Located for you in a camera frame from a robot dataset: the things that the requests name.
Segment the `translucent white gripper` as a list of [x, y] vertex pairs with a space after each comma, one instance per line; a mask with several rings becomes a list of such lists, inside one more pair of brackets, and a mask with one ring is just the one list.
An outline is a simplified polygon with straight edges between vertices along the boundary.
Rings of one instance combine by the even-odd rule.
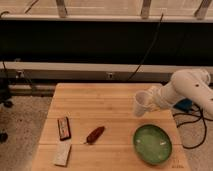
[[148, 89], [148, 109], [149, 111], [158, 111], [165, 108], [164, 103], [158, 95], [159, 86], [151, 86]]

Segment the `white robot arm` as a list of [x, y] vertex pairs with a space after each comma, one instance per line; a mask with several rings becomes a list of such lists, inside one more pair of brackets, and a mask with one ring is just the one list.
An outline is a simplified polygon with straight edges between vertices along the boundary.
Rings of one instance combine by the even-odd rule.
[[166, 85], [148, 90], [148, 110], [169, 109], [183, 99], [189, 99], [213, 115], [211, 76], [205, 69], [183, 69], [174, 72]]

